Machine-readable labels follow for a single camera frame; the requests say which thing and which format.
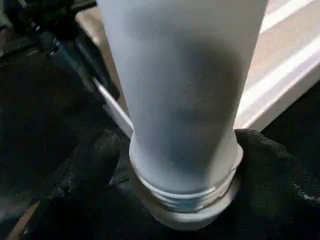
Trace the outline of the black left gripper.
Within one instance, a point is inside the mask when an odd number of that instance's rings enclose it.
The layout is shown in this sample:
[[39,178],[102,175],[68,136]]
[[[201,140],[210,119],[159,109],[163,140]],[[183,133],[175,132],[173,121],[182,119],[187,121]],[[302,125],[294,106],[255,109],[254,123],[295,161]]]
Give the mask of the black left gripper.
[[118,100],[100,49],[78,26],[76,0],[2,0],[0,29],[17,36],[0,47],[2,60],[39,50],[81,86],[92,103],[100,102],[95,79]]

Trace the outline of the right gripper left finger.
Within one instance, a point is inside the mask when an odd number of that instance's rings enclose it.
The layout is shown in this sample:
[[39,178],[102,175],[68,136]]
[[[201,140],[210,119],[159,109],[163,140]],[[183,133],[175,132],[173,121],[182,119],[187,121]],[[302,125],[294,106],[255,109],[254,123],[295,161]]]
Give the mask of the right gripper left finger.
[[93,235],[95,197],[113,177],[121,141],[104,130],[80,143],[43,183],[9,240],[85,240]]

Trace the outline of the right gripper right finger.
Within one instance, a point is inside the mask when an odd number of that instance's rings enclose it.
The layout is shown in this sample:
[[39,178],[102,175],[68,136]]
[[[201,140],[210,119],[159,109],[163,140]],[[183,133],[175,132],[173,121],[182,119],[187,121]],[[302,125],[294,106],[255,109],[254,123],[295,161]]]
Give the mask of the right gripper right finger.
[[269,240],[320,238],[320,179],[285,146],[258,131],[237,129],[243,201],[251,224]]

